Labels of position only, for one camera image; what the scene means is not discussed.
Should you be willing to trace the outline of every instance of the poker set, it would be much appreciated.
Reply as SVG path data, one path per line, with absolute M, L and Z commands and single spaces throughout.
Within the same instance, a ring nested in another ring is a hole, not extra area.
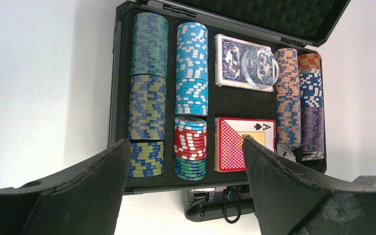
M 125 194 L 246 185 L 244 138 L 326 171 L 322 57 L 305 46 L 348 2 L 228 2 L 117 7 L 109 145 L 131 143 Z

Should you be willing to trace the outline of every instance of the red poker chip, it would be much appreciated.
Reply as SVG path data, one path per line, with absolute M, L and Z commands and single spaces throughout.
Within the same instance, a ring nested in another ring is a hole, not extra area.
M 183 141 L 183 140 L 188 140 L 188 141 L 204 141 L 204 140 L 207 139 L 207 136 L 192 137 L 192 136 L 184 136 L 184 135 L 175 133 L 174 138 L 175 139 L 181 139 L 181 141 Z
M 190 160 L 190 161 L 197 161 L 197 160 L 202 160 L 204 159 L 207 155 L 203 155 L 201 157 L 189 157 L 189 156 L 186 156 L 186 155 L 182 155 L 182 154 L 179 154 L 179 153 L 174 153 L 175 157 L 178 157 L 178 158 L 182 158 L 182 159 L 185 159 L 185 160 Z
M 201 133 L 201 134 L 194 134 L 194 133 L 188 133 L 188 132 L 183 132 L 183 131 L 175 130 L 175 133 L 178 133 L 178 134 L 184 135 L 184 136 L 190 136 L 190 137 L 204 137 L 204 136 L 207 136 L 207 132 Z
M 176 142 L 174 142 L 174 148 L 184 149 L 184 152 L 185 152 L 185 150 L 204 152 L 207 149 L 207 147 L 205 145 L 198 146 L 198 147 L 190 147 L 190 146 L 180 145 L 180 144 L 178 144 Z
M 201 139 L 200 141 L 192 141 L 192 140 L 186 140 L 186 139 L 181 139 L 181 138 L 174 138 L 174 141 L 178 141 L 183 143 L 184 145 L 186 144 L 202 144 L 202 143 L 207 143 L 207 137 L 204 139 Z
M 202 131 L 194 131 L 194 130 L 188 130 L 188 129 L 184 129 L 184 128 L 181 128 L 181 127 L 176 127 L 175 126 L 175 131 L 180 131 L 180 132 L 185 132 L 185 133 L 192 133 L 192 134 L 203 134 L 203 133 L 207 133 L 207 130 L 202 130 Z
M 188 150 L 188 149 L 178 148 L 176 145 L 174 145 L 174 152 L 183 152 L 183 153 L 190 153 L 190 154 L 203 154 L 203 153 L 206 153 L 207 150 L 206 149 Z
M 181 142 L 179 140 L 174 140 L 174 143 L 182 145 L 182 146 L 195 147 L 195 148 L 207 146 L 207 141 L 201 141 L 200 143 L 185 143 L 185 142 Z

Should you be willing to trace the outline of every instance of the yellow poker chip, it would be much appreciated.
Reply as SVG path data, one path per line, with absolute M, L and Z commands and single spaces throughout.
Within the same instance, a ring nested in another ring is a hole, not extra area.
M 135 166 L 132 164 L 130 166 L 130 169 L 135 171 L 135 170 L 150 170 L 150 169 L 158 169 L 162 168 L 164 165 L 163 164 L 155 164 L 155 165 L 146 165 L 146 166 Z
M 163 158 L 157 158 L 157 159 L 158 160 L 160 159 L 161 161 L 149 163 L 149 165 L 152 165 L 152 166 L 156 165 L 156 166 L 158 166 L 157 168 L 162 167 L 162 162 L 164 162 L 164 159 Z M 132 163 L 132 166 L 134 166 L 134 167 L 146 167 L 146 163 Z
M 145 160 L 143 160 L 143 162 L 144 163 L 156 163 L 156 162 L 158 162 L 158 158 L 156 158 L 156 159 L 145 159 Z M 130 164 L 137 164 L 137 163 L 141 163 L 141 162 L 139 162 L 138 160 L 133 160 L 133 159 L 130 160 Z

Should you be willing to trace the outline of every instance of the white surface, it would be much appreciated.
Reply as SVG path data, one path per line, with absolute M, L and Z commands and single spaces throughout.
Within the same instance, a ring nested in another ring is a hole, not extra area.
M 0 0 L 0 188 L 19 187 L 105 148 L 121 2 Z M 352 0 L 318 50 L 327 174 L 349 181 L 376 175 L 376 1 Z M 253 215 L 234 225 L 192 223 L 182 211 L 180 192 L 125 196 L 117 231 L 258 234 Z

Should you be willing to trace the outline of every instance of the green poker chip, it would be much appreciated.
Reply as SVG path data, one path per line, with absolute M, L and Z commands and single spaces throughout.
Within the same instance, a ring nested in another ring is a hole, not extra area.
M 206 163 L 206 159 L 186 160 L 186 159 L 175 157 L 175 160 L 178 161 L 178 164 L 186 163 L 186 164 L 192 164 L 192 165 L 205 165 L 205 163 Z

